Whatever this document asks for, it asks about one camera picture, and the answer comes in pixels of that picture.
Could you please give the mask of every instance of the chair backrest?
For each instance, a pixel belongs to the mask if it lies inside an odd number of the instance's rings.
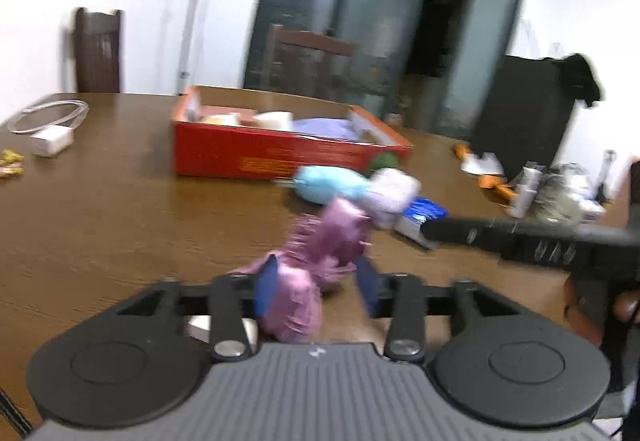
[[[79,93],[120,92],[121,24],[120,10],[113,15],[76,10],[73,48]]]
[[[264,53],[260,88],[342,102],[346,76],[355,51],[355,44],[334,37],[310,31],[285,30],[281,24],[272,24]],[[345,57],[343,66],[346,71],[342,75],[337,73],[336,57]]]

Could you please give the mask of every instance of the wooden table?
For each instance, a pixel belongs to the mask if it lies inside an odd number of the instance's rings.
[[[204,283],[248,263],[282,244],[295,215],[308,210],[270,182],[174,176],[174,97],[68,97],[91,107],[75,144],[55,159],[27,154],[24,175],[0,185],[0,387],[34,424],[25,369],[39,345],[159,278]],[[49,111],[38,117],[61,112]],[[404,134],[415,144],[406,170],[422,195],[454,216],[504,216],[460,171],[451,140]],[[29,138],[2,128],[0,148],[27,153]],[[427,252],[388,232],[375,232],[372,243],[381,271],[440,285],[473,278],[562,322],[562,273],[498,264],[463,247]],[[384,323],[367,319],[351,280],[344,286],[325,301],[319,339],[380,345]],[[427,323],[430,341],[446,336],[446,321]],[[1,422],[0,439],[16,438]]]

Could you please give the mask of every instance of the black cloth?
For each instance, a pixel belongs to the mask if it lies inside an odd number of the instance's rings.
[[[470,148],[478,156],[493,152],[510,180],[527,161],[550,167],[577,99],[588,107],[600,100],[600,88],[583,56],[563,60],[505,56]]]

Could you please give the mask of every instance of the white charging cable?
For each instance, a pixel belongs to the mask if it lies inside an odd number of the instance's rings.
[[[73,105],[73,106],[76,106],[76,108],[73,111],[71,111],[71,113],[67,114],[66,116],[63,116],[62,118],[56,120],[55,122],[51,122],[50,124],[46,124],[39,127],[34,127],[33,129],[24,129],[22,131],[19,131],[15,127],[16,124],[21,119],[23,119],[27,114],[35,113],[36,111],[41,111],[43,109],[47,109],[50,107],[66,106],[66,105]],[[69,125],[69,127],[71,129],[75,129],[85,119],[86,113],[88,111],[89,111],[88,103],[83,102],[81,100],[58,100],[56,102],[47,102],[46,104],[40,104],[39,106],[28,107],[26,109],[21,110],[20,113],[12,117],[7,122],[6,128],[9,129],[9,131],[13,132],[14,134],[33,134],[33,132],[41,131],[45,127],[58,126],[60,124],[64,124],[70,120],[73,120],[71,122],[71,125]]]

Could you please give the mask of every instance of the open cardboard box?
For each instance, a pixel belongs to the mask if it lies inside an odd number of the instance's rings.
[[[319,138],[295,132],[200,123],[207,106],[289,111],[294,119],[343,118],[358,134],[368,131],[377,144]],[[192,86],[172,115],[174,168],[182,176],[273,179],[292,177],[301,165],[333,165],[366,172],[384,152],[400,163],[412,144],[361,107],[317,98],[246,89]]]

